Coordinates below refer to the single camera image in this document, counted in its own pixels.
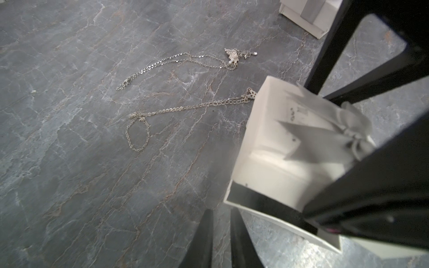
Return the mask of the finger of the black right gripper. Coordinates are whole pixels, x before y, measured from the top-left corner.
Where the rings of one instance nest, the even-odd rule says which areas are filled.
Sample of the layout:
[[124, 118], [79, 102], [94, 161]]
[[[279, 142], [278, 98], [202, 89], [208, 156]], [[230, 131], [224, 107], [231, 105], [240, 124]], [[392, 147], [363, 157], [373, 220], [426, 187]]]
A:
[[428, 114], [321, 191], [303, 216], [328, 233], [428, 249]]
[[428, 1], [343, 1], [305, 82], [306, 89], [319, 94], [359, 23], [369, 14], [393, 30], [406, 43], [405, 49], [325, 98], [336, 105], [357, 103], [428, 76]]

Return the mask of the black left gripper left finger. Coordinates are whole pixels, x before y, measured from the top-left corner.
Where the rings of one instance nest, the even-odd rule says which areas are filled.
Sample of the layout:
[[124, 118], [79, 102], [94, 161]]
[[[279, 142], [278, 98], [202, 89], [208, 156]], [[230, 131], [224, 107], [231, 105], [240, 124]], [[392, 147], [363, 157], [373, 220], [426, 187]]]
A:
[[213, 253], [213, 210], [205, 210], [180, 268], [210, 268]]

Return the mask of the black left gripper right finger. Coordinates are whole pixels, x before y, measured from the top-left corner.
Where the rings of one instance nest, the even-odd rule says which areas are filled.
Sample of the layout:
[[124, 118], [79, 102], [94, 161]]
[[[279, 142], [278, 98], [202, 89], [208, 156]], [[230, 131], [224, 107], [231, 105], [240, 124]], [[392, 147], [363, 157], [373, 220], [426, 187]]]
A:
[[230, 236], [233, 268], [264, 268], [237, 208], [231, 210]]

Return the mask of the white jewelry box lid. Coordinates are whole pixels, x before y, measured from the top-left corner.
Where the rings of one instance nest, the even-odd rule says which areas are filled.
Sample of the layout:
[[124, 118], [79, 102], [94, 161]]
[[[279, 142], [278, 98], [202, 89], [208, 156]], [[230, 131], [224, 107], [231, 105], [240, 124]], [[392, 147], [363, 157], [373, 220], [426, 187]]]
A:
[[281, 0], [279, 13], [321, 39], [330, 30], [342, 0]]

